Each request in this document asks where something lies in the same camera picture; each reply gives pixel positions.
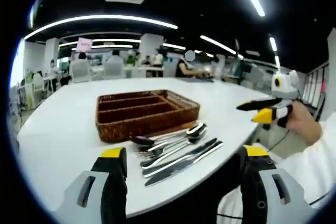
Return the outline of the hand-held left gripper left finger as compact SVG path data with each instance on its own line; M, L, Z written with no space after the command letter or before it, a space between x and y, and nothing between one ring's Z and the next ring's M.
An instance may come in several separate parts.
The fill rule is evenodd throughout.
M53 215L58 223L126 223L127 152L124 147L100 154L65 189Z

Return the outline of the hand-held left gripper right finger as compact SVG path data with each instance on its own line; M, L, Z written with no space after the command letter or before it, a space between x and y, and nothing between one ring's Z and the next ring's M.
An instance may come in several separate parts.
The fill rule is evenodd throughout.
M284 169L277 169L262 147L240 148L242 223L307 223L316 213L304 189Z

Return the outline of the person's right hand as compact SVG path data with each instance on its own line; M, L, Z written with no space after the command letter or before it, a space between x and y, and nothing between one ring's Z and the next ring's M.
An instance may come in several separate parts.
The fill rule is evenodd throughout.
M298 133L308 146L316 143L322 136L321 124L315 121L308 109L299 101L292 103L286 128Z

